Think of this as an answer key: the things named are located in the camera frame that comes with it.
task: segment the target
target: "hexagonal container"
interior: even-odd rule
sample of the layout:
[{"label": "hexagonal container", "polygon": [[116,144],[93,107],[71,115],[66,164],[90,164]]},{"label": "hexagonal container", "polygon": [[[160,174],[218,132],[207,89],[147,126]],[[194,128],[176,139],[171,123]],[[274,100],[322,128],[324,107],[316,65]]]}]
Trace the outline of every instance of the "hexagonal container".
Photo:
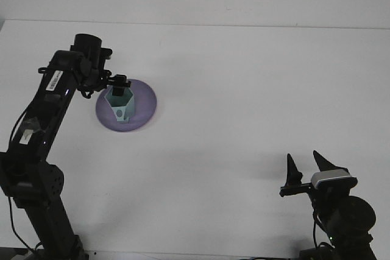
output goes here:
[{"label": "hexagonal container", "polygon": [[129,119],[135,114],[135,99],[130,88],[124,89],[123,96],[114,96],[113,87],[104,96],[114,112],[115,118],[119,123],[129,123]]}]

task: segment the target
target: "sticker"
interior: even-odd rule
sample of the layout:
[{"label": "sticker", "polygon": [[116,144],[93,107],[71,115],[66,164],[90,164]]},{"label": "sticker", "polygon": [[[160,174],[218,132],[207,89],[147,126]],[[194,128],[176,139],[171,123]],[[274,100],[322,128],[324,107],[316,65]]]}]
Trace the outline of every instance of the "sticker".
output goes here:
[{"label": "sticker", "polygon": [[26,129],[23,132],[22,138],[20,139],[19,143],[20,144],[28,144],[33,133],[34,133],[34,130]]},{"label": "sticker", "polygon": [[49,82],[49,85],[46,88],[47,91],[54,91],[55,90],[55,87],[57,86],[62,74],[63,74],[63,71],[61,71],[61,70],[54,71],[54,74]]}]

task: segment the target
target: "barcode label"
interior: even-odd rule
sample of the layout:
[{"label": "barcode label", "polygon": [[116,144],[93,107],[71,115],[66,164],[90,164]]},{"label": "barcode label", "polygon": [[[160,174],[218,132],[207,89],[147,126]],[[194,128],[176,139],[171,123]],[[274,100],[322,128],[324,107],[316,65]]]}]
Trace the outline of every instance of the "barcode label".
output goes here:
[{"label": "barcode label", "polygon": [[63,74],[63,71],[56,70],[48,84],[48,87],[46,88],[47,91],[54,91],[55,87],[57,86],[61,76]]}]

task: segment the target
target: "round plate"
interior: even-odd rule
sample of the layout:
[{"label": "round plate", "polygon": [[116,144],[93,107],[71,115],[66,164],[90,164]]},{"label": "round plate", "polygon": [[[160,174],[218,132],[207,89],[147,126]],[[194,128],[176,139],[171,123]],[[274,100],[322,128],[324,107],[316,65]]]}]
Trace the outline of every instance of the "round plate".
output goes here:
[{"label": "round plate", "polygon": [[100,93],[96,101],[96,116],[110,130],[128,132],[145,125],[156,111],[157,98],[152,88],[138,79],[128,79],[132,82],[130,89],[134,94],[135,114],[129,119],[129,123],[116,121],[114,112],[104,96],[112,87],[108,86]]}]

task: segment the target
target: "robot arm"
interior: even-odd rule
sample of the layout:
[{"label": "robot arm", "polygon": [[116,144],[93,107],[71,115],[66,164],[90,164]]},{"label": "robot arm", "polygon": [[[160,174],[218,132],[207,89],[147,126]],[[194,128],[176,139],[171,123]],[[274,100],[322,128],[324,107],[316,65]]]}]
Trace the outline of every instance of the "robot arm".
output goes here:
[{"label": "robot arm", "polygon": [[112,84],[117,95],[130,86],[125,76],[104,70],[111,49],[97,37],[78,34],[70,51],[57,51],[6,153],[0,153],[0,184],[29,216],[46,259],[84,260],[82,243],[73,233],[60,194],[63,173],[46,158],[76,90],[84,97]]},{"label": "robot arm", "polygon": [[287,156],[287,180],[280,188],[280,195],[307,193],[314,209],[314,220],[334,248],[304,250],[299,259],[376,260],[369,245],[372,236],[368,233],[375,224],[375,212],[363,199],[349,195],[358,180],[348,169],[335,166],[316,151],[314,159],[320,172],[313,175],[311,183],[302,184],[302,173],[291,155]]}]

